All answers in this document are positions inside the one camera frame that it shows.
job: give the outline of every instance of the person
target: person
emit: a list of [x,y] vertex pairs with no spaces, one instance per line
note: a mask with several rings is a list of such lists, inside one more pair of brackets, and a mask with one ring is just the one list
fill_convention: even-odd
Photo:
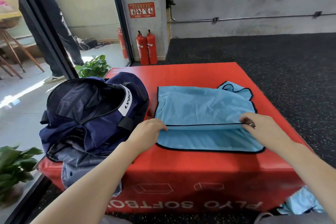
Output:
[[[306,146],[292,141],[271,117],[248,112],[241,115],[240,121],[262,145],[292,166],[336,221],[336,170]],[[127,167],[156,143],[160,130],[168,130],[161,120],[140,123],[127,141],[56,198],[31,224],[100,223]]]
[[[81,57],[81,53],[79,51],[79,47],[76,44],[75,39],[71,35],[69,31],[60,7],[58,6],[56,0],[41,0],[48,17],[50,18],[52,25],[54,26],[63,46],[69,52],[70,57],[74,65],[84,65],[84,62]],[[45,79],[45,83],[52,83],[56,81],[60,81],[65,79],[61,69],[58,67],[56,60],[54,59],[53,55],[49,51],[48,47],[46,46],[43,38],[41,37],[39,31],[37,30],[33,20],[29,16],[27,10],[22,5],[21,1],[19,0],[19,10],[22,13],[22,16],[28,26],[29,31],[33,35],[36,45],[40,49],[40,51],[44,55],[45,62],[50,66],[52,76]]]

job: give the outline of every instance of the speckled floor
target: speckled floor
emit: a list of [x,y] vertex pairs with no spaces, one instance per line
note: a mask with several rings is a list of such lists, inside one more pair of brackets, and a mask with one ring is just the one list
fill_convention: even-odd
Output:
[[[314,152],[336,167],[335,39],[336,33],[172,39],[159,64],[237,62]],[[50,186],[26,223],[59,194]],[[255,213],[116,216],[133,223],[252,223]]]

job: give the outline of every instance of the forearm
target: forearm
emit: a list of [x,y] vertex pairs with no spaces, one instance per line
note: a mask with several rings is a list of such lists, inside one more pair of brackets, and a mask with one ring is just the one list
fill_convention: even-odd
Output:
[[138,152],[121,143],[110,156],[53,201],[32,224],[100,223],[106,207]]
[[279,155],[293,167],[336,222],[336,169],[299,143],[292,144],[286,152]]

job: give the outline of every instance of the fire extinguisher instruction sign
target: fire extinguisher instruction sign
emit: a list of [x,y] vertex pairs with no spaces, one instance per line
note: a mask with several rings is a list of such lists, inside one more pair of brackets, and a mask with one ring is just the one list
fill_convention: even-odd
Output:
[[128,4],[131,19],[155,17],[154,2]]

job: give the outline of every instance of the red fire extinguisher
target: red fire extinguisher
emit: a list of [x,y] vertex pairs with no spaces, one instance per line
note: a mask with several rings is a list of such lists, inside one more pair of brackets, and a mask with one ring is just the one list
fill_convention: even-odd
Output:
[[148,30],[147,33],[147,47],[148,47],[148,55],[149,55],[149,63],[151,65],[158,63],[158,56],[156,53],[156,43],[155,43],[155,36],[151,34],[151,31]]
[[121,50],[123,52],[124,59],[128,59],[128,52],[125,47],[125,40],[124,40],[123,32],[121,31],[121,28],[117,27],[117,29],[118,29],[118,38],[119,38],[119,42],[120,42]]
[[140,56],[140,64],[141,65],[149,65],[146,38],[141,35],[140,31],[138,31],[138,37],[136,38],[136,43],[138,45],[138,51],[139,51],[139,56]]

